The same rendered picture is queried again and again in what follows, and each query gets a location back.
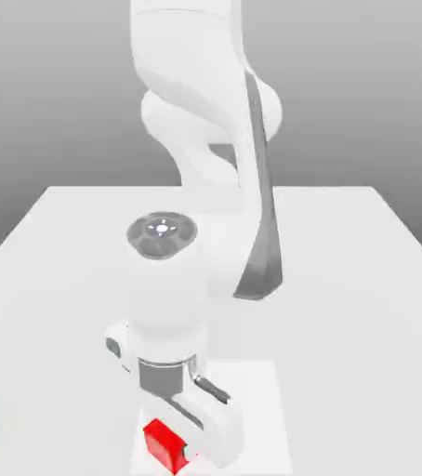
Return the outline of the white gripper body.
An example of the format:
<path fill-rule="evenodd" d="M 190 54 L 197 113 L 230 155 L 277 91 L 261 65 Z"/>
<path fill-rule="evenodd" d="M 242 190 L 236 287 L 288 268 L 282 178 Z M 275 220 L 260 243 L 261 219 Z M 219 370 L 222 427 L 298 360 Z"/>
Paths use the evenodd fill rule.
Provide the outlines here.
<path fill-rule="evenodd" d="M 161 420 L 195 453 L 218 469 L 233 463 L 243 451 L 243 417 L 232 401 L 220 402 L 189 387 L 169 398 L 140 393 L 145 414 Z"/>

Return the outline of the small red cube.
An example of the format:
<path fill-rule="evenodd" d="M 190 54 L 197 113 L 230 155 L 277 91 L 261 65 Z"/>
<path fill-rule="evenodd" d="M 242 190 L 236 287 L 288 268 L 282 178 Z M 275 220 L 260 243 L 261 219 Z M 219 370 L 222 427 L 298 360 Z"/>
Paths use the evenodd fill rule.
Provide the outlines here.
<path fill-rule="evenodd" d="M 193 446 L 158 418 L 152 419 L 143 427 L 143 436 L 149 454 L 171 476 L 177 476 L 199 456 L 199 452 Z"/>

